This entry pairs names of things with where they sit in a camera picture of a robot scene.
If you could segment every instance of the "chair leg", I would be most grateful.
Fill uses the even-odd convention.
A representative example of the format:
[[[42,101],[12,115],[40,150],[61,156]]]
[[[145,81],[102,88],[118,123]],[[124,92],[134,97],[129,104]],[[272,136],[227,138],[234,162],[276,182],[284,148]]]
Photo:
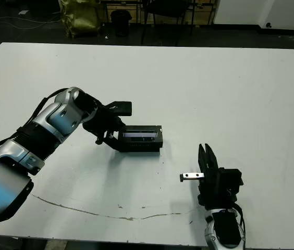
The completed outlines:
[[[180,26],[181,26],[181,28],[182,28],[183,30],[181,30],[181,31],[179,32],[178,38],[177,38],[176,43],[175,43],[175,46],[176,46],[176,47],[177,47],[177,45],[178,45],[178,42],[179,42],[180,36],[181,36],[182,32],[184,31],[184,25],[183,25],[183,23],[184,23],[184,18],[185,18],[185,12],[184,12],[183,17],[182,17],[182,20],[181,20],[181,22],[180,22]]]
[[[193,5],[192,5],[192,17],[191,17],[191,30],[190,30],[190,35],[192,35],[192,29],[193,29],[194,9],[195,9],[195,0],[193,0]]]
[[[147,13],[147,11],[145,11],[145,13],[144,13],[145,20],[144,20],[143,31],[142,31],[142,36],[141,36],[141,45],[143,44],[143,39],[144,39],[145,33],[146,33],[147,17],[148,17],[148,13]]]

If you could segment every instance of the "small metal part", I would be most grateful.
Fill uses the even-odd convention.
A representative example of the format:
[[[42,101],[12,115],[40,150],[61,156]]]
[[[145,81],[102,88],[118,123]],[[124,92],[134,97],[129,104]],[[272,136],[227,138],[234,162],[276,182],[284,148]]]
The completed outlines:
[[[180,182],[187,180],[200,180],[204,178],[203,173],[182,173],[179,175]]]

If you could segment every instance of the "black rectangular object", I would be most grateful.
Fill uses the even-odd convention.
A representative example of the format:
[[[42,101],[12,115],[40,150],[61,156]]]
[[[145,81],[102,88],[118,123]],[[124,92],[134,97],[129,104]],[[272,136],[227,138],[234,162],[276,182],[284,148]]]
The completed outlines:
[[[163,146],[162,126],[125,126],[118,132],[120,152],[159,152]]]
[[[222,245],[238,245],[241,235],[235,214],[226,210],[213,213],[214,230]]]

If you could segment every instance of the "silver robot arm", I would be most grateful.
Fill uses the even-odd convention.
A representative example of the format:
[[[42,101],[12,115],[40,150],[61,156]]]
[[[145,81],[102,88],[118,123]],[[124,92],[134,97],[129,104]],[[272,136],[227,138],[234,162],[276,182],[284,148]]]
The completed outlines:
[[[39,113],[55,95],[54,103]],[[42,100],[23,127],[0,142],[0,221],[13,216],[31,192],[28,174],[37,174],[80,123],[93,119],[100,105],[77,87],[59,90]]]

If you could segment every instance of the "dark floor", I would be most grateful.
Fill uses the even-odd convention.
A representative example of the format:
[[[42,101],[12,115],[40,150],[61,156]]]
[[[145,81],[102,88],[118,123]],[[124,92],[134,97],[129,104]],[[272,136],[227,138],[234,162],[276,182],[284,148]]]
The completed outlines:
[[[33,13],[18,15],[26,7],[8,8],[0,3],[0,17],[13,16],[29,18],[38,21],[56,21],[59,14],[48,16],[35,16]],[[116,37],[111,24],[102,27],[102,33],[96,36],[79,38],[66,37],[66,32],[60,22],[41,25],[23,20],[0,19],[1,42],[29,42],[29,43],[67,43],[67,44],[104,44],[104,45],[141,45],[142,26],[132,24],[128,37]],[[148,26],[144,46],[175,46],[180,35],[178,46],[189,47],[258,47],[258,48],[292,48],[294,49],[294,36],[278,34],[258,34],[255,30],[220,30],[211,26],[194,28],[190,35],[190,28],[185,26]]]

